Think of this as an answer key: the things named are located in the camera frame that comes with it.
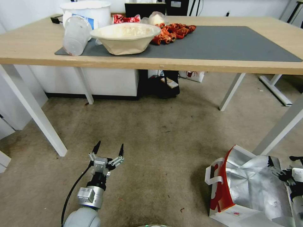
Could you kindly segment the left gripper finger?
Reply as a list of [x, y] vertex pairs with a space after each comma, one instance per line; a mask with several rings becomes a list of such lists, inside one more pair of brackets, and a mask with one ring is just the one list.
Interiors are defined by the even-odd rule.
[[124, 161], [124, 144], [122, 143], [118, 157], [108, 161], [108, 169], [115, 169]]
[[94, 146], [92, 152], [88, 153], [90, 157], [90, 164], [93, 164], [94, 161], [98, 160], [100, 157], [97, 156], [97, 152], [99, 150], [101, 141], [99, 140], [97, 144]]

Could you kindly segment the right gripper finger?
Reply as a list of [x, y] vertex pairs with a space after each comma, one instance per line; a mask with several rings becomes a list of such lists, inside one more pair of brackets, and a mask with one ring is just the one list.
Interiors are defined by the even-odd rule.
[[303, 166], [303, 156], [289, 156], [291, 166]]
[[268, 167], [271, 170], [272, 174], [276, 176], [281, 181], [288, 180], [288, 170], [281, 170], [274, 166], [271, 156], [268, 156]]

